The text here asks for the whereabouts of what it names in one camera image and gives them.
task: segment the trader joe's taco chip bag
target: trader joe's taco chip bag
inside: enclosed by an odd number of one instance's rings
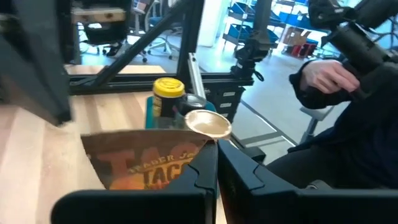
[[[181,174],[208,136],[192,131],[140,130],[82,136],[107,189],[162,189]]]

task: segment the desk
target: desk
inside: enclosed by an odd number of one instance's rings
[[[67,66],[96,73],[101,66]],[[126,73],[161,73],[160,66],[127,66]],[[143,129],[151,92],[71,96],[74,122],[56,128],[15,106],[0,106],[0,223],[48,224],[53,204],[75,190],[103,189],[81,134]],[[217,224],[226,224],[221,198]]]

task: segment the black metal frame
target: black metal frame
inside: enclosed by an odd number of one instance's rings
[[[110,66],[105,66],[97,75],[82,74],[70,75],[70,94],[89,95],[100,93],[120,93],[132,91],[149,91],[153,82],[161,77],[174,77],[181,80],[187,87],[191,86],[188,68],[188,53],[196,52],[200,29],[201,15],[204,0],[180,0],[170,8],[168,14],[149,32],[143,35],[135,44],[130,46]],[[142,52],[163,31],[184,14],[183,32],[180,55],[176,73],[158,74],[123,74],[118,73],[130,63],[130,61]],[[227,86],[253,85],[250,78],[238,78],[228,73],[202,73],[205,88],[223,88]]]

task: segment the round lid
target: round lid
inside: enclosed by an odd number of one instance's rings
[[[205,106],[206,106],[206,99],[190,93],[178,99],[177,102],[178,112],[183,116],[185,116],[187,113],[193,110],[205,109]]]
[[[185,123],[194,132],[213,139],[226,139],[232,132],[231,123],[222,115],[208,110],[194,110],[185,116]]]
[[[164,97],[179,97],[184,94],[184,84],[175,78],[158,78],[154,83],[154,93]]]

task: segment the black sleeve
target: black sleeve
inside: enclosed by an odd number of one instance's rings
[[[302,91],[300,89],[302,70],[311,62],[312,61],[306,62],[296,74],[291,74],[289,77],[296,97],[304,107],[309,109],[322,109],[351,99],[348,92],[344,90],[332,94],[324,94],[320,90],[310,87],[308,90]]]

